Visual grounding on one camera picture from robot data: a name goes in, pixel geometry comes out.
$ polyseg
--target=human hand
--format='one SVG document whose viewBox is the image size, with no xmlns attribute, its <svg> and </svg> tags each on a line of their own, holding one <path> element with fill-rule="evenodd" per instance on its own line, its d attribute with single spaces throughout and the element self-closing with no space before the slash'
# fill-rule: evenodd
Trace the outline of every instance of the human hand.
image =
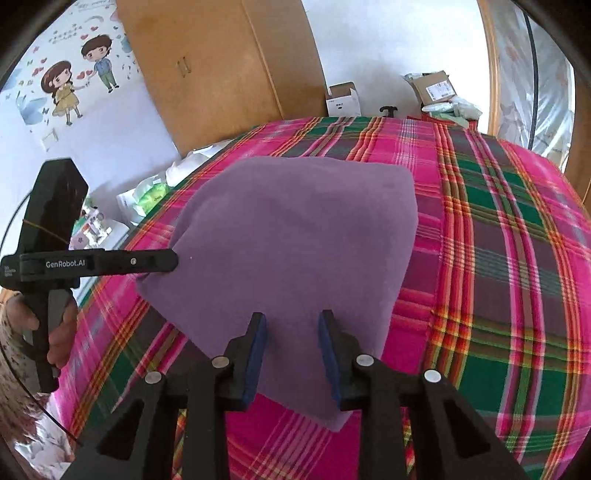
<svg viewBox="0 0 591 480">
<path fill-rule="evenodd" d="M 22 333 L 25 330 L 37 330 L 39 328 L 39 320 L 25 305 L 21 295 L 7 301 L 6 311 L 8 323 L 15 332 Z M 47 361 L 57 368 L 65 367 L 70 359 L 74 337 L 76 336 L 77 315 L 78 306 L 72 299 L 64 311 L 63 323 L 49 333 Z"/>
</svg>

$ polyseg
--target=white wall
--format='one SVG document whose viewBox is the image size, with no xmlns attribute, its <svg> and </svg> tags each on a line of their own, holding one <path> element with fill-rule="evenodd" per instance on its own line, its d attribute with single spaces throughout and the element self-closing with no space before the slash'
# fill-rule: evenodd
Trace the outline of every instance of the white wall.
<svg viewBox="0 0 591 480">
<path fill-rule="evenodd" d="M 30 45 L 0 94 L 0 103 L 13 103 L 22 110 L 25 123 L 37 138 L 45 138 L 52 131 L 60 135 L 69 129 L 66 117 L 59 115 L 63 114 L 63 108 L 56 106 L 51 95 L 41 86 L 44 77 L 57 63 L 70 63 L 70 80 L 76 89 L 74 95 L 79 101 L 79 111 L 84 117 L 95 105 L 108 101 L 112 95 L 98 75 L 90 77 L 94 62 L 82 57 L 83 45 L 98 35 L 111 39 L 108 60 L 119 90 L 143 81 L 119 20 L 115 0 L 75 2 Z M 73 124 L 85 121 L 84 117 L 76 118 L 73 111 L 70 116 Z"/>
<path fill-rule="evenodd" d="M 89 185 L 96 204 L 120 219 L 115 195 L 132 188 L 180 158 L 142 82 L 114 91 L 108 100 L 64 131 L 45 152 L 12 102 L 0 105 L 0 235 L 16 206 L 32 188 L 41 164 L 71 157 Z M 3 254 L 16 248 L 20 220 L 13 225 Z"/>
<path fill-rule="evenodd" d="M 401 75 L 445 70 L 457 94 L 484 112 L 488 129 L 489 67 L 476 0 L 303 0 L 328 85 L 353 81 L 361 112 L 419 114 Z"/>
</svg>

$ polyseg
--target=sticker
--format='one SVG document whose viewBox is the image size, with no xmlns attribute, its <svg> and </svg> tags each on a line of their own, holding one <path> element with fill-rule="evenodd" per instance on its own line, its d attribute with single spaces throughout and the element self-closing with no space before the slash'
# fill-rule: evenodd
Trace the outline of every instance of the sticker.
<svg viewBox="0 0 591 480">
<path fill-rule="evenodd" d="M 431 97 L 433 102 L 437 102 L 442 98 L 449 97 L 450 95 L 455 95 L 456 92 L 453 90 L 452 84 L 449 80 L 444 80 L 443 82 L 436 83 L 435 85 L 431 85 L 425 89 Z"/>
</svg>

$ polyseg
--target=cardboard box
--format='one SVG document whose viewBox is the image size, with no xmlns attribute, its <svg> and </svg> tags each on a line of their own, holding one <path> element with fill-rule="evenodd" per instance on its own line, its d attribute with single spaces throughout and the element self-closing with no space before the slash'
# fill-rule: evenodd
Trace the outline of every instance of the cardboard box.
<svg viewBox="0 0 591 480">
<path fill-rule="evenodd" d="M 423 105 L 446 102 L 456 96 L 456 90 L 444 71 L 406 75 L 404 79 L 413 87 L 417 100 Z"/>
<path fill-rule="evenodd" d="M 359 95 L 353 82 L 340 83 L 329 87 L 326 99 L 329 116 L 361 116 Z"/>
</svg>

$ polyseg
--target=metal screw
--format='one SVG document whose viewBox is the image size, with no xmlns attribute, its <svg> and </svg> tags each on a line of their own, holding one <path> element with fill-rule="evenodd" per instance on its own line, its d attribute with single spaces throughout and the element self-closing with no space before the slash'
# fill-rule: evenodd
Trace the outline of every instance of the metal screw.
<svg viewBox="0 0 591 480">
<path fill-rule="evenodd" d="M 226 368 L 230 365 L 230 359 L 227 356 L 217 356 L 212 360 L 214 368 Z"/>
<path fill-rule="evenodd" d="M 365 353 L 362 355 L 359 355 L 355 361 L 357 362 L 358 365 L 362 366 L 362 367 L 371 367 L 374 364 L 374 358 L 371 355 L 366 355 Z"/>
<path fill-rule="evenodd" d="M 437 370 L 427 370 L 423 375 L 428 382 L 439 383 L 441 381 L 441 373 Z"/>
<path fill-rule="evenodd" d="M 162 380 L 162 374 L 157 371 L 148 372 L 144 377 L 144 380 L 148 385 L 154 385 L 158 383 L 160 380 Z"/>
</svg>

